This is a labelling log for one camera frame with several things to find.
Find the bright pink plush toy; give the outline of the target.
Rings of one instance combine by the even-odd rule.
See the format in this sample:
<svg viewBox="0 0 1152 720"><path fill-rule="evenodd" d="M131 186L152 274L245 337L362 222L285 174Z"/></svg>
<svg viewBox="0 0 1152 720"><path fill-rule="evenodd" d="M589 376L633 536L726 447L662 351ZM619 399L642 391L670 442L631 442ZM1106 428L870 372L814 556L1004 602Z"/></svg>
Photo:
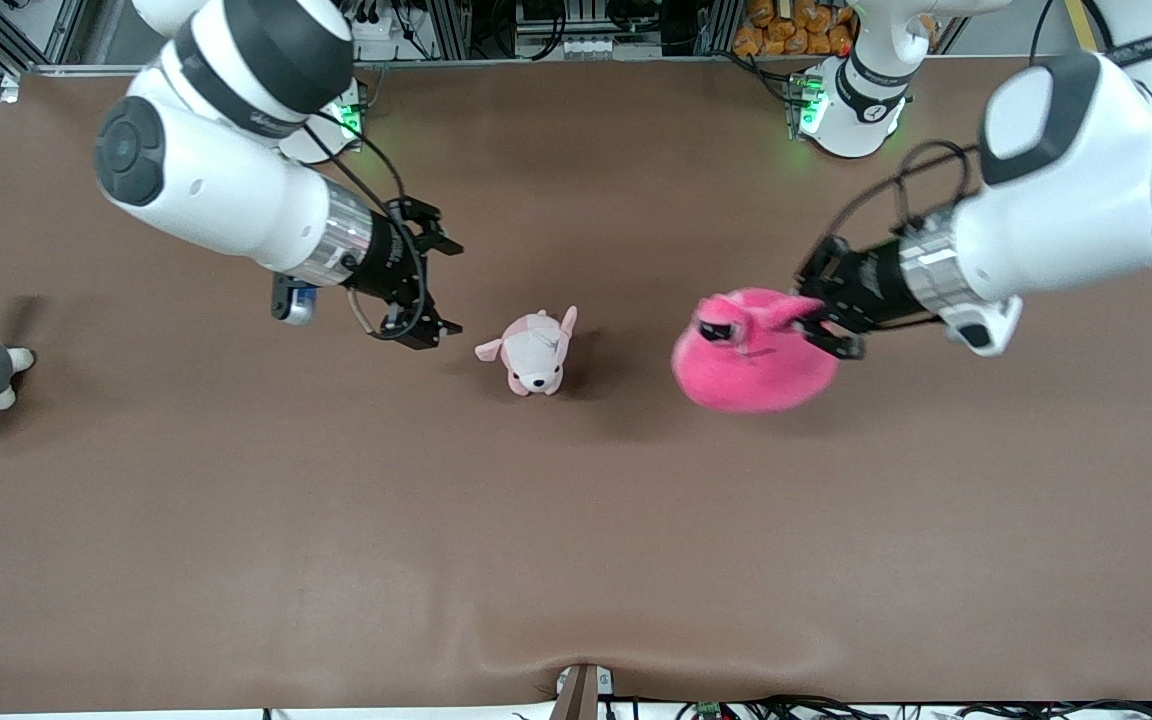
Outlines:
<svg viewBox="0 0 1152 720"><path fill-rule="evenodd" d="M721 414L781 414L829 387L838 357L809 342L803 320L823 301L767 288L700 300L670 355L675 382Z"/></svg>

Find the metal table clamp bracket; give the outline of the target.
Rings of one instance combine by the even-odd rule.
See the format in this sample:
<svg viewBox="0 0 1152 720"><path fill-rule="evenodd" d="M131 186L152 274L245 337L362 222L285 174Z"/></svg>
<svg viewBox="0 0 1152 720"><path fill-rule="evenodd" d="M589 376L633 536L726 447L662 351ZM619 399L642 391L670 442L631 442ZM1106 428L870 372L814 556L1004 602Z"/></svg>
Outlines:
<svg viewBox="0 0 1152 720"><path fill-rule="evenodd" d="M614 676L608 667L576 664L558 675L558 698L548 720L617 720Z"/></svg>

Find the brown table mat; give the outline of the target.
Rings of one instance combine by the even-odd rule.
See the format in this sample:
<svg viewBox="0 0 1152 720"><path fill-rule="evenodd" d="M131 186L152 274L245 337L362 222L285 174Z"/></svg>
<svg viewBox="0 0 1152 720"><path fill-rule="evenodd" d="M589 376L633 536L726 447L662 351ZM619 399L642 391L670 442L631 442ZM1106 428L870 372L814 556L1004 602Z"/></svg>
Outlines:
<svg viewBox="0 0 1152 720"><path fill-rule="evenodd" d="M938 59L877 156L788 141L726 61L389 73L367 132L465 247L412 351L342 293L138 223L93 179L124 77L0 103L0 714L659 700L1152 700L1152 272L922 327L791 414L708 414L698 300L785 288L1020 61ZM556 395L475 348L579 309Z"/></svg>

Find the white power strip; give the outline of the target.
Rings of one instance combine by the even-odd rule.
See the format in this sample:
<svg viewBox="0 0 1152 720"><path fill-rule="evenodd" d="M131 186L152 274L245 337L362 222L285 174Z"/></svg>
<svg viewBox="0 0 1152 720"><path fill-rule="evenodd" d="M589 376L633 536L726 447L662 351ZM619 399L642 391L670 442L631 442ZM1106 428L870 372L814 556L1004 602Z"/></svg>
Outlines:
<svg viewBox="0 0 1152 720"><path fill-rule="evenodd" d="M351 26L356 61L397 59L404 40L392 0L348 0L343 10Z"/></svg>

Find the orange snack bag pile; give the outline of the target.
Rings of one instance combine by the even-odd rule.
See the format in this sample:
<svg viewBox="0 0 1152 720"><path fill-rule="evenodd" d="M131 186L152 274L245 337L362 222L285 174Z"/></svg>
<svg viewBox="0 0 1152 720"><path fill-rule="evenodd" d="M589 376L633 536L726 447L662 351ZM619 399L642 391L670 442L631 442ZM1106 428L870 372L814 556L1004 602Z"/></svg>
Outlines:
<svg viewBox="0 0 1152 720"><path fill-rule="evenodd" d="M859 15L846 0L746 0L732 41L738 56L847 56Z"/></svg>

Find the pale pink plush dog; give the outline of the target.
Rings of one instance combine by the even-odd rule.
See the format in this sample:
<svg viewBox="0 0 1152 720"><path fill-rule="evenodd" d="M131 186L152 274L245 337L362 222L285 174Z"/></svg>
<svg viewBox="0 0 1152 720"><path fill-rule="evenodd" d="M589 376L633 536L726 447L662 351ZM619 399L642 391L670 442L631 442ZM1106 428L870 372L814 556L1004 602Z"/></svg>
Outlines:
<svg viewBox="0 0 1152 720"><path fill-rule="evenodd" d="M577 318L577 306L568 306L561 319L544 309L521 316L502 336L477 346L475 356L484 363L500 361L509 388L518 396L556 395Z"/></svg>

